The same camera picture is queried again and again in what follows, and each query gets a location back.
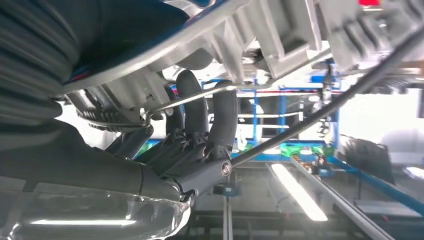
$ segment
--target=green object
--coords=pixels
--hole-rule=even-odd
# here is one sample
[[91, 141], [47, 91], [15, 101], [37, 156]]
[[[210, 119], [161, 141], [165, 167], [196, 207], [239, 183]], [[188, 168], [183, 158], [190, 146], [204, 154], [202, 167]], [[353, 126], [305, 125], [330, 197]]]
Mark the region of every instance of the green object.
[[135, 156], [136, 158], [140, 155], [142, 155], [144, 152], [146, 152], [147, 150], [151, 149], [154, 145], [156, 145], [156, 143], [147, 143], [144, 144], [140, 150], [138, 151], [137, 155]]
[[333, 146], [324, 146], [322, 147], [322, 151], [325, 157], [331, 157], [334, 156], [336, 149]]
[[313, 147], [311, 148], [311, 151], [312, 151], [314, 154], [318, 154], [318, 155], [322, 155], [322, 154], [324, 153], [324, 150], [323, 150], [323, 147], [322, 147], [322, 146], [313, 146]]
[[302, 149], [302, 146], [280, 146], [281, 155], [285, 157], [291, 157], [293, 154], [300, 154]]
[[246, 149], [244, 149], [243, 151], [239, 151], [239, 154], [242, 154], [244, 152], [249, 151], [250, 149], [252, 149], [254, 146], [251, 143], [246, 144]]

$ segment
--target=black hose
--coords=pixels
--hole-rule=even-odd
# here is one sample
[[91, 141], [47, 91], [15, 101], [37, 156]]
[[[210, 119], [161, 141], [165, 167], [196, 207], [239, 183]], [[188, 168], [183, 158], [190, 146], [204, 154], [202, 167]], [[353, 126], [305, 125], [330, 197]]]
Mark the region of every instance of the black hose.
[[371, 69], [366, 75], [361, 77], [358, 82], [350, 87], [347, 91], [340, 94], [330, 104], [324, 106], [317, 112], [309, 116], [305, 121], [299, 122], [295, 126], [291, 127], [288, 131], [285, 131], [268, 141], [246, 151], [245, 153], [232, 159], [232, 166], [237, 167], [243, 163], [248, 162], [254, 157], [260, 155], [264, 151], [274, 148], [284, 141], [290, 139], [307, 128], [310, 128], [313, 124], [318, 122], [321, 118], [333, 113], [344, 105], [349, 99], [353, 98], [356, 94], [362, 93], [377, 83], [381, 77], [385, 75], [387, 70], [395, 65], [399, 64], [400, 61], [409, 54], [416, 46], [418, 46], [424, 40], [424, 27], [415, 32], [412, 36], [408, 37], [402, 44], [400, 44], [396, 50], [382, 61], [378, 66]]

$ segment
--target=ceiling light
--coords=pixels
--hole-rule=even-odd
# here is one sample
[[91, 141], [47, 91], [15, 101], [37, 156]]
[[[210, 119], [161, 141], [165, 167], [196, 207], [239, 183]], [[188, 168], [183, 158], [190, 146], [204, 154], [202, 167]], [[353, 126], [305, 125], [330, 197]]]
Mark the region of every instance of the ceiling light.
[[135, 220], [38, 220], [31, 224], [36, 225], [117, 225], [127, 226], [136, 223]]
[[409, 166], [409, 167], [405, 167], [403, 171], [414, 179], [415, 178], [424, 179], [424, 169], [422, 168]]
[[272, 170], [281, 182], [281, 184], [287, 189], [287, 191], [293, 196], [299, 206], [304, 210], [306, 215], [313, 221], [327, 221], [328, 218], [315, 201], [308, 195], [305, 189], [295, 180], [290, 172], [281, 164], [271, 165]]

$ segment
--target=transparent plastic cover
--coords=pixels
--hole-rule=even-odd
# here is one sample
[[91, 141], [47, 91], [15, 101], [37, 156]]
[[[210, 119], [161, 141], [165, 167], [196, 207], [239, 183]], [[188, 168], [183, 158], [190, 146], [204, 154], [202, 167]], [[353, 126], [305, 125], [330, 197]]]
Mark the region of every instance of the transparent plastic cover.
[[188, 203], [0, 177], [0, 240], [149, 240], [176, 234]]

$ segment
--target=joint screw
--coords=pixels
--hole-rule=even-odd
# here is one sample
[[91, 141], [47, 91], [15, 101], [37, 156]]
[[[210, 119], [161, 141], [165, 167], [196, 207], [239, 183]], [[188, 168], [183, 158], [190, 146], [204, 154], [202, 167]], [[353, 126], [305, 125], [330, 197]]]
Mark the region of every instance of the joint screw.
[[144, 130], [144, 132], [145, 132], [147, 135], [150, 135], [150, 134], [153, 132], [152, 126], [148, 126], [148, 127], [146, 127], [146, 129]]
[[223, 175], [223, 176], [228, 176], [228, 175], [230, 175], [231, 174], [231, 170], [232, 170], [232, 166], [231, 166], [231, 163], [229, 162], [229, 161], [226, 161], [226, 162], [224, 162], [223, 164], [222, 164], [222, 167], [221, 167], [221, 174]]

